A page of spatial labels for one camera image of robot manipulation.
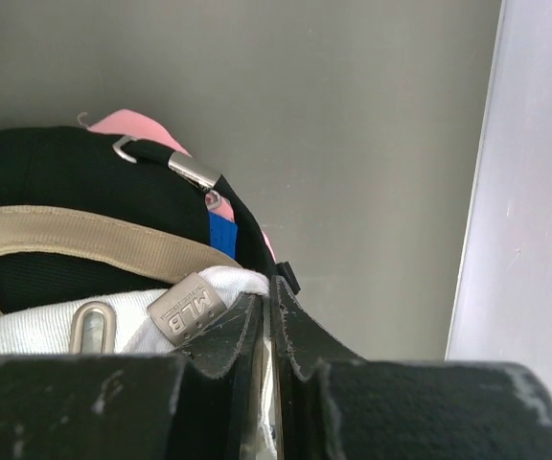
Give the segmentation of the white hat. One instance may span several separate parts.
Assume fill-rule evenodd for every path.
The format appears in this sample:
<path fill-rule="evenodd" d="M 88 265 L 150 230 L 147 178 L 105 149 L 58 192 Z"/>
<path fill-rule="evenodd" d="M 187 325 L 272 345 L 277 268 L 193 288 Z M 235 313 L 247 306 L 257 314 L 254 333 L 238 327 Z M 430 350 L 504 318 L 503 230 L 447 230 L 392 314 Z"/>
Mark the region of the white hat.
<path fill-rule="evenodd" d="M 171 459 L 182 348 L 242 294 L 264 299 L 255 458 L 274 456 L 268 281 L 215 266 L 167 289 L 1 317 L 0 459 Z"/>

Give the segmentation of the blue baseball cap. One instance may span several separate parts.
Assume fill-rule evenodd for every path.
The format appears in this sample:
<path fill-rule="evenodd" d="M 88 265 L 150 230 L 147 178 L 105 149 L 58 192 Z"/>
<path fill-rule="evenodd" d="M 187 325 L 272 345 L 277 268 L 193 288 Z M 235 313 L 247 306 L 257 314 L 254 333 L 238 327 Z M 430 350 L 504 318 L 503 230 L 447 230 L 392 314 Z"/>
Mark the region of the blue baseball cap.
<path fill-rule="evenodd" d="M 231 259 L 236 258 L 238 226 L 212 211 L 208 213 L 210 245 Z"/>

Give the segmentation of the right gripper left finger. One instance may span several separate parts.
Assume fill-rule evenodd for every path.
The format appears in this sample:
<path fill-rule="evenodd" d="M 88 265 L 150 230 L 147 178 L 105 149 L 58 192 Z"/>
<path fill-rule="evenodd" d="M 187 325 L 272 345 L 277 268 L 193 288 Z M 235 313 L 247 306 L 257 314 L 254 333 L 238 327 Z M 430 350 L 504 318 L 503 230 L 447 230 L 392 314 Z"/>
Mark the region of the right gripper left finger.
<path fill-rule="evenodd" d="M 264 299 L 242 294 L 188 358 L 170 430 L 171 459 L 254 459 L 262 386 Z"/>

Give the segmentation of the tan hat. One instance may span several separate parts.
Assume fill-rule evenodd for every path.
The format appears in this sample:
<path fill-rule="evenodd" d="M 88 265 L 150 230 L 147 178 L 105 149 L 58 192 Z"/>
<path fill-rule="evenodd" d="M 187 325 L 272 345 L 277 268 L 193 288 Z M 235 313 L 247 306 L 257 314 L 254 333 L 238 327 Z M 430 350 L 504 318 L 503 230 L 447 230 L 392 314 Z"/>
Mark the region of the tan hat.
<path fill-rule="evenodd" d="M 105 263 L 171 285 L 211 266 L 239 265 L 208 245 L 116 218 L 60 207 L 3 206 L 0 256 L 17 253 Z"/>

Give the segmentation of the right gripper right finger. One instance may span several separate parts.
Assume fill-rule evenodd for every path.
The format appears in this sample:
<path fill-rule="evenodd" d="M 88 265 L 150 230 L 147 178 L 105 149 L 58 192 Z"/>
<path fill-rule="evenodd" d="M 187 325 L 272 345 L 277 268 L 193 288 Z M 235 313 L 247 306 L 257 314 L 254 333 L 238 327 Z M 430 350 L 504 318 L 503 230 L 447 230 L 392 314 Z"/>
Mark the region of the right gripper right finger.
<path fill-rule="evenodd" d="M 329 377 L 335 363 L 362 357 L 301 307 L 282 276 L 270 280 L 270 324 L 279 457 L 343 459 Z"/>

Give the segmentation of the black cap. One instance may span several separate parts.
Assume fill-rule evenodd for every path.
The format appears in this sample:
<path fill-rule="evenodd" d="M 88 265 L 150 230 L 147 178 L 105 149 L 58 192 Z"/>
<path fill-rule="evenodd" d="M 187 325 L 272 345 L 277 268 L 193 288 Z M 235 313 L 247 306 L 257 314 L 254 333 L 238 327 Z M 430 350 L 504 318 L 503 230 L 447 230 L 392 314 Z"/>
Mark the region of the black cap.
<path fill-rule="evenodd" d="M 219 241 L 223 225 L 210 217 L 203 193 L 167 162 L 172 149 L 148 140 L 86 129 L 25 127 L 0 131 L 0 205 L 52 206 L 139 224 L 224 249 L 242 267 L 299 285 L 289 264 L 277 264 L 259 237 L 259 225 L 225 179 L 237 227 Z M 167 288 L 168 283 L 102 262 L 47 253 L 0 256 L 0 311 L 12 313 L 119 292 Z"/>

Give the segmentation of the pink baseball cap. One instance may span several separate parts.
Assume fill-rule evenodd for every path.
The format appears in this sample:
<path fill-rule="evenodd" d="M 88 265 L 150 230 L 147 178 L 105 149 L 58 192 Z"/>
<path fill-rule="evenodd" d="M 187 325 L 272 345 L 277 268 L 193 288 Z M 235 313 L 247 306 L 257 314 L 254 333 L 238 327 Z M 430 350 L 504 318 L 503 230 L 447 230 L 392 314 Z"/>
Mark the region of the pink baseball cap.
<path fill-rule="evenodd" d="M 151 140 L 190 156 L 190 153 L 188 153 L 161 124 L 141 113 L 129 109 L 119 109 L 92 125 L 87 125 L 84 122 L 83 119 L 86 116 L 87 114 L 82 112 L 77 117 L 78 122 L 82 127 L 92 132 L 100 134 L 122 134 L 138 139 Z M 205 196 L 205 203 L 212 214 L 232 222 L 235 221 L 230 202 L 226 198 L 218 195 L 217 192 L 208 193 Z"/>

